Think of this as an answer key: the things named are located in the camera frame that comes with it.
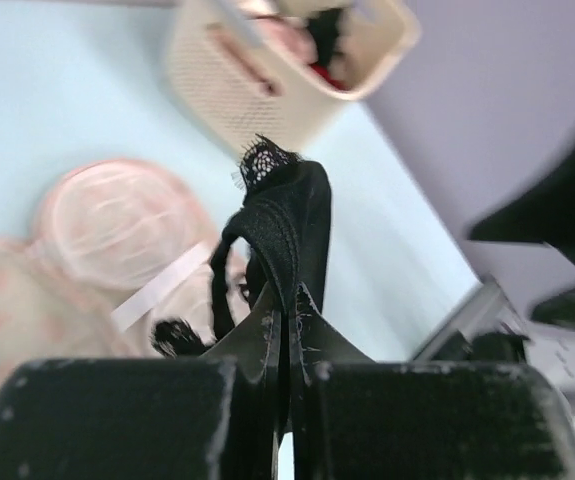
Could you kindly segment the black lace bra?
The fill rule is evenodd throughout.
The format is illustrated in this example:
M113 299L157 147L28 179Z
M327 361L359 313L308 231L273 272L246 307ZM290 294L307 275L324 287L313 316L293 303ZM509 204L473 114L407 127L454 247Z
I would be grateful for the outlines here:
M316 308L323 307L332 219L326 170L263 135L243 154L239 170L246 194L209 262L214 337L202 340L197 328L181 317L162 318L153 326L151 344L164 357L202 355L234 329L226 263L238 239L250 247L243 281L237 286L249 306L268 286L283 314L295 306L301 288Z

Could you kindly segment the pink floral mesh laundry bag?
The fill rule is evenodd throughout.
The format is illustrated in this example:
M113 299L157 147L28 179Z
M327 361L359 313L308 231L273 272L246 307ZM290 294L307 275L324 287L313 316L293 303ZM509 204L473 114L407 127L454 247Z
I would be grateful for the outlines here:
M216 229L175 175L92 164L44 197L30 239L0 237L0 379L39 357L156 357L216 340Z

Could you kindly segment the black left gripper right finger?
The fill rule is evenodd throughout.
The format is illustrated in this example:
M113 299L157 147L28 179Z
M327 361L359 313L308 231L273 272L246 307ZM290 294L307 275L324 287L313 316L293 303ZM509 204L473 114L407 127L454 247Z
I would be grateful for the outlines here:
M508 362L373 362L300 286L289 319L298 479L575 479L561 395Z

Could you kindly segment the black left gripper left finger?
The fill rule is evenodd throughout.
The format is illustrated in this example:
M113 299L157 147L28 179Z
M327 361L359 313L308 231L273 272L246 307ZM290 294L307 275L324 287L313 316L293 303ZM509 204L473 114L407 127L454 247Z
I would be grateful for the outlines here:
M184 359L40 359L0 388L0 479L273 479L287 397L264 290Z

